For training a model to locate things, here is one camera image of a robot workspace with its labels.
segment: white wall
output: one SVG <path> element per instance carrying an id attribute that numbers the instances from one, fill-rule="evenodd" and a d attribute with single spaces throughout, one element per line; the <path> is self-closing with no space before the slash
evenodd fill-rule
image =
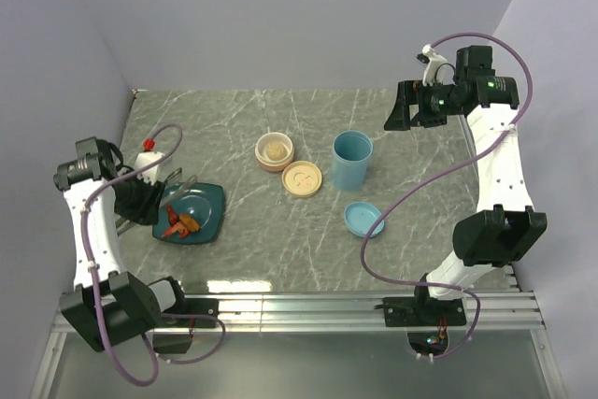
<path id="1" fill-rule="evenodd" d="M 510 2 L 87 1 L 129 85 L 165 90 L 393 87 L 424 44 L 492 33 Z"/>
<path id="2" fill-rule="evenodd" d="M 520 50 L 534 103 L 520 125 L 523 169 L 548 230 L 517 266 L 534 289 L 572 398 L 598 395 L 598 0 L 513 0 L 495 35 Z M 504 54 L 501 74 L 518 73 Z"/>
<path id="3" fill-rule="evenodd" d="M 21 399 L 75 266 L 52 175 L 76 140 L 120 139 L 131 94 L 80 0 L 0 6 L 0 388 Z"/>

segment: tan bowl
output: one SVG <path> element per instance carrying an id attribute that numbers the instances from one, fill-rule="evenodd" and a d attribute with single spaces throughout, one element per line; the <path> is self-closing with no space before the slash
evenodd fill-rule
<path id="1" fill-rule="evenodd" d="M 272 149 L 272 145 L 282 145 L 286 150 L 284 157 L 279 160 L 272 160 L 268 157 L 267 150 Z M 287 135 L 282 133 L 268 133 L 260 137 L 255 146 L 255 157 L 260 163 L 260 167 L 268 172 L 281 172 L 287 165 L 292 163 L 295 155 L 295 148 Z"/>

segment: gray marble surface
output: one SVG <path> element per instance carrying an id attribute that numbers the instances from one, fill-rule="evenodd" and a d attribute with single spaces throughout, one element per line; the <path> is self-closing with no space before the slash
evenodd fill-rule
<path id="1" fill-rule="evenodd" d="M 468 156 L 456 120 L 411 132 L 384 132 L 396 93 L 384 90 L 140 92 L 127 123 L 122 150 L 131 162 L 158 124 L 180 123 L 184 140 L 174 157 L 185 178 L 220 184 L 227 205 L 219 238 L 201 246 L 178 246 L 137 226 L 121 237 L 128 269 L 144 281 L 174 276 L 187 292 L 366 291 L 394 288 L 374 280 L 360 264 L 362 240 L 343 222 L 345 206 L 367 201 L 384 209 L 409 187 Z M 374 141 L 366 182 L 340 192 L 328 182 L 335 136 L 355 129 Z M 280 174 L 258 166 L 254 146 L 268 131 L 287 134 L 295 160 L 320 167 L 321 190 L 294 198 Z M 164 132 L 167 150 L 175 132 Z M 475 211 L 472 168 L 424 188 L 395 209 L 382 234 L 368 246 L 367 260 L 387 276 L 419 279 L 451 251 L 454 224 Z M 477 283 L 507 288 L 502 270 Z"/>

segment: teal plate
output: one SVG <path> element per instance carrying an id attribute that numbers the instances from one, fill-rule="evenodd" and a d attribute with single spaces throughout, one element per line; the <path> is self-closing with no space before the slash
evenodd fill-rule
<path id="1" fill-rule="evenodd" d="M 169 186 L 164 190 L 162 198 L 174 192 L 181 184 Z M 151 234 L 163 242 L 177 245 L 201 245 L 218 237 L 224 217 L 224 189 L 215 184 L 196 182 L 178 200 L 170 203 L 178 214 L 191 215 L 200 225 L 197 233 L 190 233 L 184 238 L 180 234 L 162 238 L 162 234 L 170 227 L 166 207 L 158 211 L 158 223 L 153 225 Z"/>

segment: blue cup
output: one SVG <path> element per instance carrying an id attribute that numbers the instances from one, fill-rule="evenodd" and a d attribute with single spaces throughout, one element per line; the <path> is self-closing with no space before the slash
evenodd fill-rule
<path id="1" fill-rule="evenodd" d="M 341 191 L 355 191 L 362 187 L 374 145 L 359 131 L 346 131 L 338 135 L 333 144 L 333 163 L 330 177 Z"/>

